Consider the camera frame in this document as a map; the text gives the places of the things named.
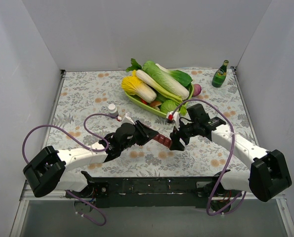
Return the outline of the red weekly pill organizer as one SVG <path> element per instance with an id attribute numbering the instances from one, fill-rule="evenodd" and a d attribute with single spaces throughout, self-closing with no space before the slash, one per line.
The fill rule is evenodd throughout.
<path id="1" fill-rule="evenodd" d="M 162 135 L 162 134 L 157 134 L 154 138 L 155 141 L 157 141 L 158 143 L 164 145 L 167 148 L 171 147 L 172 141 L 170 138 L 167 138 L 166 136 Z"/>

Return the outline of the white pill bottle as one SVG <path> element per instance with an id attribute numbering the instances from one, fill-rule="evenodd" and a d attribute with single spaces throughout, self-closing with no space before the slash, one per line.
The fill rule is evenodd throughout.
<path id="1" fill-rule="evenodd" d="M 108 105 L 108 112 L 111 116 L 117 117 L 119 115 L 118 109 L 115 104 Z"/>

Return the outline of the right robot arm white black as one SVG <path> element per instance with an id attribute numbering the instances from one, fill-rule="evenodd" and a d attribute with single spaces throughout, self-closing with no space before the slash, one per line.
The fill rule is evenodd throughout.
<path id="1" fill-rule="evenodd" d="M 174 123 L 170 134 L 172 151 L 184 151 L 190 138 L 202 136 L 228 150 L 250 171 L 248 175 L 231 170 L 217 174 L 217 181 L 212 184 L 217 196 L 237 190 L 253 193 L 260 201 L 267 202 L 292 185 L 285 157 L 280 151 L 268 151 L 235 134 L 225 120 L 210 118 L 201 104 L 189 107 L 187 112 L 190 117 L 187 124 L 182 122 L 178 112 L 167 113 L 167 121 Z"/>

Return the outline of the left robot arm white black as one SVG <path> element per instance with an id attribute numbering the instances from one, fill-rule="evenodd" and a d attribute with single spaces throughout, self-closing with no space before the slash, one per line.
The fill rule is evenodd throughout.
<path id="1" fill-rule="evenodd" d="M 93 194 L 94 180 L 76 168 L 105 163 L 121 156 L 133 145 L 145 145 L 159 133 L 140 121 L 122 123 L 114 132 L 88 147 L 56 150 L 43 148 L 23 169 L 34 196 L 44 197 L 54 190 L 69 190 L 87 198 Z"/>

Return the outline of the small round green cabbage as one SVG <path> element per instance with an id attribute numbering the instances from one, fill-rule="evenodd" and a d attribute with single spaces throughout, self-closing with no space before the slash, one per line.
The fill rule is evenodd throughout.
<path id="1" fill-rule="evenodd" d="M 160 107 L 160 111 L 167 115 L 168 112 L 174 111 L 176 107 L 178 106 L 178 103 L 176 103 L 173 100 L 167 99 L 164 101 Z"/>

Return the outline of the brown mushroom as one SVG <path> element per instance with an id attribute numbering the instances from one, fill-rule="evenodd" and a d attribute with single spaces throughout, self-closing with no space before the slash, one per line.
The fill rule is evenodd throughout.
<path id="1" fill-rule="evenodd" d="M 149 104 L 150 107 L 152 107 L 152 108 L 154 108 L 156 110 L 160 110 L 161 105 L 162 105 L 162 102 L 161 101 L 156 101 L 156 100 L 154 100 L 153 102 L 151 102 Z"/>

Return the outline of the purple red onion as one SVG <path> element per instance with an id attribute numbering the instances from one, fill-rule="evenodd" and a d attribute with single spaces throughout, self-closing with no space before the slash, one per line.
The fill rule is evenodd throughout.
<path id="1" fill-rule="evenodd" d="M 198 96 L 201 91 L 202 91 L 202 87 L 199 85 L 199 84 L 193 84 L 193 88 L 194 88 L 194 91 L 193 91 L 193 97 L 196 97 Z"/>

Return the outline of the yellow napa cabbage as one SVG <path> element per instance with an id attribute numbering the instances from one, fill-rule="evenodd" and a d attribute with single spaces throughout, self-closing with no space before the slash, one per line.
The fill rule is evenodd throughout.
<path id="1" fill-rule="evenodd" d="M 121 87 L 128 95 L 136 95 L 147 103 L 153 102 L 157 97 L 150 86 L 135 76 L 123 78 Z"/>

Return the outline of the green napa cabbage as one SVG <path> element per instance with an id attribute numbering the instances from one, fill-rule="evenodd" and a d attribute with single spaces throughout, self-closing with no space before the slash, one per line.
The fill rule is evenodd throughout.
<path id="1" fill-rule="evenodd" d="M 143 64 L 142 70 L 168 92 L 180 96 L 182 100 L 188 98 L 188 89 L 170 76 L 169 73 L 161 70 L 153 61 L 146 61 Z"/>

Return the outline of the green bok choy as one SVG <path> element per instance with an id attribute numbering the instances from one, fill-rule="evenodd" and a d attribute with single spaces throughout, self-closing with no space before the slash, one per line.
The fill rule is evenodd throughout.
<path id="1" fill-rule="evenodd" d="M 167 74 L 169 74 L 171 77 L 173 77 L 176 81 L 178 81 L 182 86 L 184 87 L 189 87 L 191 82 L 192 82 L 192 78 L 189 74 L 182 72 L 180 70 L 169 70 L 166 69 L 164 67 L 162 67 L 160 64 L 156 63 L 156 66 L 161 69 L 162 71 L 166 72 Z"/>

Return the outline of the green glass bottle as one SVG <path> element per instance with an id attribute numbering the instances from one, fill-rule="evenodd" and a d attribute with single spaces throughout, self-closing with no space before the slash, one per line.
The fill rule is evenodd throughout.
<path id="1" fill-rule="evenodd" d="M 212 86 L 219 88 L 223 85 L 226 75 L 227 75 L 227 66 L 229 64 L 228 60 L 224 60 L 223 64 L 219 67 L 219 69 L 215 72 L 213 79 L 212 79 Z"/>

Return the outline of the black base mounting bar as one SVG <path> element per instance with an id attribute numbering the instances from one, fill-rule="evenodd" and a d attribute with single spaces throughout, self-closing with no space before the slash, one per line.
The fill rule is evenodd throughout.
<path id="1" fill-rule="evenodd" d="M 94 199 L 98 208 L 171 207 L 205 208 L 217 176 L 199 177 L 86 177 L 86 187 L 70 191 L 66 197 Z"/>

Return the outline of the white celery stalk bunch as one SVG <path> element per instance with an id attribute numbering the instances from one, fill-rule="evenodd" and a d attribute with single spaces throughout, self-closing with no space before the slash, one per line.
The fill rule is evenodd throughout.
<path id="1" fill-rule="evenodd" d="M 161 87 L 157 82 L 155 82 L 155 80 L 153 78 L 151 78 L 147 73 L 145 73 L 142 70 L 143 65 L 140 65 L 134 58 L 132 58 L 130 60 L 130 63 L 131 63 L 131 66 L 126 68 L 126 72 L 132 72 L 131 76 L 138 77 L 144 83 L 146 83 L 148 86 L 150 86 L 155 91 L 155 93 L 157 95 L 157 97 L 155 99 L 156 101 L 161 101 L 163 103 L 164 101 L 169 99 L 169 100 L 175 101 L 178 104 L 185 101 L 185 100 L 182 100 L 180 96 L 176 96 L 176 95 L 168 92 L 163 87 Z M 190 99 L 191 96 L 193 95 L 193 91 L 194 91 L 192 83 L 190 84 L 189 87 L 186 87 L 186 89 L 188 89 L 188 91 L 189 91 L 189 96 L 187 99 Z M 158 115 L 162 118 L 166 117 L 166 115 L 164 113 L 162 113 L 160 110 L 156 110 L 156 109 L 150 107 L 149 106 L 150 103 L 147 103 L 146 101 L 144 101 L 140 97 L 138 97 L 136 95 L 128 95 L 126 92 L 125 92 L 125 94 L 133 103 L 142 107 L 143 109 L 145 109 L 155 115 Z"/>

